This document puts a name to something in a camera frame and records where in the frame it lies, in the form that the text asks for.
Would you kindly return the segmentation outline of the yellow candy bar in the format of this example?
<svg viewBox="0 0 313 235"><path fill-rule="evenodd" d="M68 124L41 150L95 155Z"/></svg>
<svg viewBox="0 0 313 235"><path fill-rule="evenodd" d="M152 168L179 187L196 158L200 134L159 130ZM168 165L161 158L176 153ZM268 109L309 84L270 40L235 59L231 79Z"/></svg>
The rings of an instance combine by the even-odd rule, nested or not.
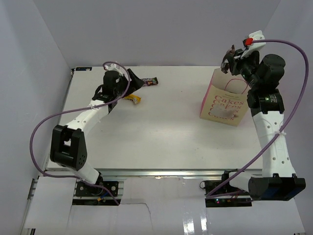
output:
<svg viewBox="0 0 313 235"><path fill-rule="evenodd" d="M141 97L139 97L137 95L134 95L134 94L130 94L130 95L124 97L123 99L129 100L129 101L131 101L135 105L139 104L141 102Z"/></svg>

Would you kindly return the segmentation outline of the brown candy wrapper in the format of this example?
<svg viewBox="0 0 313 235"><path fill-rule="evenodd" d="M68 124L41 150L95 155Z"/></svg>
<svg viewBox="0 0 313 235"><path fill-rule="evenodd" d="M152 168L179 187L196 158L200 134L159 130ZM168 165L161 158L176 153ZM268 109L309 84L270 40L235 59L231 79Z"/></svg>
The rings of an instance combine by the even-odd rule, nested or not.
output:
<svg viewBox="0 0 313 235"><path fill-rule="evenodd" d="M231 68L234 63L234 55L235 55L235 46L232 45L222 59L221 71L223 73L228 73L229 71L231 71Z"/></svg>

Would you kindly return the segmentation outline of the beige paper cakes bag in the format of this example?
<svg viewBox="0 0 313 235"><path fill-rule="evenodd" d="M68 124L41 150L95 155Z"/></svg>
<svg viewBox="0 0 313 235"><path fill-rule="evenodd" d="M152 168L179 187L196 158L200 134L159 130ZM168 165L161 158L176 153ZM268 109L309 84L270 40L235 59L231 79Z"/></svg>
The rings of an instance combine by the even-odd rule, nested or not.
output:
<svg viewBox="0 0 313 235"><path fill-rule="evenodd" d="M248 110L247 92L248 84L240 75L215 69L202 100L200 118L238 126Z"/></svg>

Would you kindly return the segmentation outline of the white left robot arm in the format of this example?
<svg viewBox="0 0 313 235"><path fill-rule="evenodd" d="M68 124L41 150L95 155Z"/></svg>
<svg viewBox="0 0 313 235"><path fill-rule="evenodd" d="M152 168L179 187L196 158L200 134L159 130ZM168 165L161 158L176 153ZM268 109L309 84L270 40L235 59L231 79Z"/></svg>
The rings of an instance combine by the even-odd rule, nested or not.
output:
<svg viewBox="0 0 313 235"><path fill-rule="evenodd" d="M86 181L86 188L92 195L99 195L103 191L103 183L98 180L100 173L87 162L85 137L113 110L118 98L124 98L144 85L144 81L131 69L127 69L126 74L130 80L118 69L106 71L88 109L66 125L56 125L52 131L50 160L70 169L76 177Z"/></svg>

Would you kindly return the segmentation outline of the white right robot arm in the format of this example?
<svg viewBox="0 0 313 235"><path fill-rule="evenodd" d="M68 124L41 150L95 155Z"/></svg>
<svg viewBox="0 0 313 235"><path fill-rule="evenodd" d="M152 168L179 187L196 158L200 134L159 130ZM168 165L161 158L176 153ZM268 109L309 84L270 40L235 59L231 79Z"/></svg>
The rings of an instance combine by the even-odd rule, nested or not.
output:
<svg viewBox="0 0 313 235"><path fill-rule="evenodd" d="M285 133L284 103L278 90L286 63L276 55L260 59L259 51L245 55L238 49L224 56L221 70L240 75L249 85L247 103L255 125L261 150L262 176L255 177L243 169L223 175L221 190L233 195L238 189L249 193L254 201L289 201L306 187L291 164Z"/></svg>

